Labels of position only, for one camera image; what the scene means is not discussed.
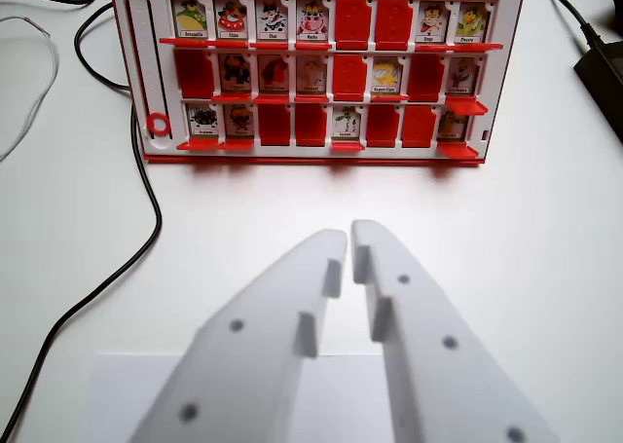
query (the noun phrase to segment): white plastic frame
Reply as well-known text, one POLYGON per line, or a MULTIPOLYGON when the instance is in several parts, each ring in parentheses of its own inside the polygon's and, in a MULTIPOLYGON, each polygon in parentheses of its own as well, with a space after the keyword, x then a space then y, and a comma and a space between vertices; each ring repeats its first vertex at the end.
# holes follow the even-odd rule
MULTIPOLYGON (((155 32, 150 33, 153 38, 156 39, 155 43, 150 45, 149 42, 145 41, 143 43, 137 43, 136 49, 133 47, 133 39, 132 33, 130 32, 130 24, 129 24, 129 15, 132 16, 134 20, 134 28, 136 28, 136 16, 137 13, 130 13, 128 11, 126 0, 114 0, 116 3, 116 11, 117 18, 119 21, 120 28, 120 36, 122 39, 122 44, 124 46, 124 52, 126 57, 126 62, 128 66, 128 77, 129 82, 132 88, 132 94, 134 103, 137 108, 138 121, 142 130, 142 138, 143 138, 143 146, 144 151, 148 156, 226 156, 226 157, 257 157, 257 158, 343 158, 344 154, 338 154, 332 151, 330 142, 331 142, 331 132, 328 130, 326 135, 327 146, 323 148, 317 147, 301 147, 296 146, 295 144, 295 131, 293 130, 294 125, 294 113, 295 107, 290 108, 290 118, 292 122, 292 130, 291 130, 291 141, 289 146, 261 146, 259 136, 256 136, 256 145, 248 150, 248 151, 233 151, 233 150, 224 150, 224 149, 214 149, 209 151, 202 152, 194 152, 194 151, 181 151, 177 149, 177 146, 181 143, 184 143, 188 140, 188 127, 185 125, 187 123, 187 118, 185 114, 183 114, 183 107, 179 107, 179 104, 182 102, 201 102, 201 100, 196 99, 183 99, 181 97, 181 91, 177 86, 177 78, 175 74, 175 66, 173 61, 173 47, 171 45, 166 45, 158 42, 161 38, 170 38, 174 37, 174 26, 173 26, 173 17, 171 15, 171 6, 170 0, 146 0, 149 1, 151 5, 151 13, 153 17, 153 25, 155 32), (138 72, 138 61, 136 58, 135 52, 141 58, 140 65, 142 68, 142 77, 143 83, 140 80, 140 74, 138 72), (155 58, 160 61, 160 70, 155 68, 153 62, 144 62, 142 59, 145 58, 155 58), (158 95, 157 85, 160 83, 158 78, 153 78, 156 74, 156 71, 162 72, 162 85, 164 86, 164 96, 162 94, 162 88, 160 96, 158 95), (147 105, 150 108, 150 112, 160 111, 161 109, 167 109, 167 115, 171 124, 171 135, 170 136, 154 136, 147 130, 147 114, 146 108, 147 105)), ((214 27, 215 18, 213 13, 213 2, 212 0, 201 0, 206 7, 206 19, 208 21, 208 38, 215 39, 216 30, 214 27)), ((413 8, 413 22, 412 22, 412 31, 415 30, 417 24, 417 16, 419 10, 419 3, 421 0, 413 0, 412 8, 413 8)), ((491 11, 489 24, 487 27, 486 38, 484 42, 487 43, 497 43, 502 44, 504 48, 499 51, 492 51, 486 54, 475 54, 476 56, 482 56, 485 58, 485 65, 480 70, 480 75, 478 79, 478 84, 476 85, 477 97, 480 102, 485 104, 489 108, 489 112, 483 116, 477 116, 470 118, 469 131, 468 131, 468 140, 466 144, 474 149, 477 153, 477 159, 483 160, 485 158, 487 148, 489 145, 489 140, 491 138, 491 130, 493 128, 494 119, 495 119, 495 111, 497 108, 498 99, 501 93, 501 86, 505 74, 505 70, 508 63, 508 58, 510 54, 510 48, 512 46, 513 36, 515 32, 515 27, 519 15, 519 9, 521 5, 521 0, 434 0, 434 1, 445 1, 447 8, 450 9, 450 18, 449 25, 447 31, 446 44, 453 45, 454 40, 454 32, 457 24, 457 16, 458 10, 460 7, 461 1, 466 2, 475 2, 482 1, 486 2, 486 7, 491 11), (487 131, 487 139, 483 140, 483 132, 487 131)), ((240 0, 241 3, 244 3, 247 6, 247 12, 249 13, 249 23, 247 26, 248 30, 248 42, 253 43, 256 41, 255 39, 255 8, 254 3, 255 0, 240 0)), ((410 55, 416 49, 415 44, 415 32, 412 32, 411 40, 408 45, 408 49, 406 52, 403 51, 374 51, 374 33, 375 33, 375 25, 376 25, 376 11, 378 0, 372 0, 369 5, 372 7, 372 22, 370 29, 370 38, 368 40, 369 50, 366 51, 336 51, 335 49, 335 18, 336 18, 336 10, 335 10, 335 0, 331 0, 327 2, 323 0, 323 4, 329 9, 329 42, 331 44, 331 49, 329 51, 301 51, 295 49, 296 42, 296 0, 281 0, 283 6, 288 9, 288 51, 269 51, 269 50, 256 50, 249 48, 248 52, 251 53, 252 58, 249 60, 251 62, 252 68, 257 68, 257 60, 255 55, 260 54, 288 54, 290 55, 289 64, 292 66, 292 62, 295 62, 296 55, 329 55, 329 62, 327 68, 327 91, 330 102, 327 104, 331 106, 332 103, 332 94, 331 94, 331 83, 333 81, 332 75, 332 60, 333 55, 335 54, 357 54, 357 55, 367 55, 368 59, 366 60, 368 63, 371 60, 373 55, 382 55, 382 56, 398 56, 401 58, 403 55, 407 57, 406 63, 403 66, 403 87, 401 92, 406 91, 407 84, 409 81, 409 63, 410 63, 410 55)), ((144 8, 142 9, 142 15, 145 16, 144 8)), ((141 26, 149 26, 149 23, 141 23, 141 26)), ((149 40, 149 35, 142 33, 141 37, 149 40)), ((218 52, 225 52, 225 50, 209 48, 209 50, 213 53, 213 58, 216 59, 218 52)), ((462 54, 462 53, 451 53, 447 52, 442 54, 445 58, 445 62, 449 61, 449 58, 455 55, 459 56, 471 56, 472 54, 462 54)), ((218 69, 218 62, 213 61, 213 67, 218 69)), ((218 94, 218 84, 219 84, 219 75, 218 71, 214 71, 214 81, 215 81, 215 94, 218 94)), ((296 86, 295 71, 290 68, 290 85, 291 89, 296 86)), ((437 108, 437 110, 444 106, 445 95, 443 91, 445 89, 446 78, 444 77, 442 83, 442 91, 439 97, 439 100, 435 103, 416 103, 416 102, 407 102, 403 101, 401 105, 430 105, 437 108)), ((257 95, 257 78, 252 80, 252 97, 257 95)), ((294 94, 290 93, 290 101, 293 102, 294 94)), ((366 94, 364 97, 364 104, 369 102, 370 94, 369 88, 366 89, 366 94)), ((402 126, 402 115, 403 109, 400 110, 401 119, 400 119, 400 127, 402 126)), ((327 127, 331 126, 331 121, 327 120, 327 127)), ((431 146, 429 148, 402 148, 401 146, 401 136, 402 128, 400 128, 398 132, 398 139, 396 140, 396 144, 394 148, 370 148, 367 147, 364 150, 351 155, 351 157, 356 157, 357 159, 366 160, 366 159, 375 159, 375 160, 437 160, 437 159, 447 159, 443 154, 439 153, 436 149, 436 142, 433 140, 431 146)), ((365 145, 365 134, 362 132, 362 143, 365 145)))

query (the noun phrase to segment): white table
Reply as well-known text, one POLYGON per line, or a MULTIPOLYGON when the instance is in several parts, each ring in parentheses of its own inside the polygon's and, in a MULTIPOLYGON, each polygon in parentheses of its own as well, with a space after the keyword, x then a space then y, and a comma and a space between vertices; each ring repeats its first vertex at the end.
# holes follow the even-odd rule
MULTIPOLYGON (((0 17, 30 16, 52 33, 61 63, 30 134, 0 165, 2 427, 53 322, 154 224, 131 155, 128 100, 73 53, 76 29, 106 1, 84 10, 0 1, 0 17)), ((571 1, 605 40, 620 39, 599 24, 611 0, 571 1)), ((293 244, 371 218, 421 259, 563 441, 619 442, 623 147, 572 70, 579 54, 568 26, 549 0, 525 0, 479 168, 148 166, 163 233, 56 341, 18 441, 84 441, 96 353, 180 353, 293 244)), ((0 40, 2 146, 50 60, 25 23, 0 25, 0 40)), ((97 70, 125 81, 110 15, 84 47, 97 70)), ((363 289, 349 277, 329 306, 322 351, 380 351, 367 336, 363 289)))

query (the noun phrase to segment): cartoon character picture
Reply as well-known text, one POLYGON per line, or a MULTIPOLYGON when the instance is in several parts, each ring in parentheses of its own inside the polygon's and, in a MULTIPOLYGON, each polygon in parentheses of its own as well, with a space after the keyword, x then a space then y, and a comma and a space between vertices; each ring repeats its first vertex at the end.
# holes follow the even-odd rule
POLYGON ((205 6, 197 0, 171 0, 178 37, 207 37, 205 6))
POLYGON ((420 2, 416 42, 445 42, 449 16, 444 2, 420 2))
POLYGON ((246 7, 239 0, 214 0, 216 31, 224 39, 246 39, 246 7))
POLYGON ((472 94, 478 66, 475 58, 453 58, 448 74, 447 94, 472 94))
POLYGON ((255 0, 257 38, 278 41, 288 38, 287 9, 280 0, 255 0))
POLYGON ((336 140, 358 140, 361 115, 352 105, 333 108, 333 136, 336 140))
POLYGON ((186 112, 191 136, 218 137, 216 110, 208 104, 187 104, 186 112))
POLYGON ((253 136, 253 113, 244 104, 228 104, 225 106, 228 137, 253 136))
POLYGON ((260 92, 288 92, 288 64, 281 55, 258 55, 260 92))
POLYGON ((221 90, 224 92, 251 91, 251 65, 242 54, 221 54, 219 57, 221 90))
POLYGON ((296 63, 296 92, 324 94, 327 84, 327 66, 319 55, 301 55, 296 63))
POLYGON ((484 3, 461 3, 455 42, 481 42, 487 30, 489 12, 484 3))
POLYGON ((326 41, 329 14, 322 0, 297 0, 298 29, 296 38, 301 41, 326 41))
POLYGON ((402 65, 396 58, 375 57, 370 91, 376 94, 399 94, 401 77, 402 65))
POLYGON ((465 139, 466 126, 466 116, 455 115, 452 110, 446 111, 439 123, 437 141, 463 141, 465 139))

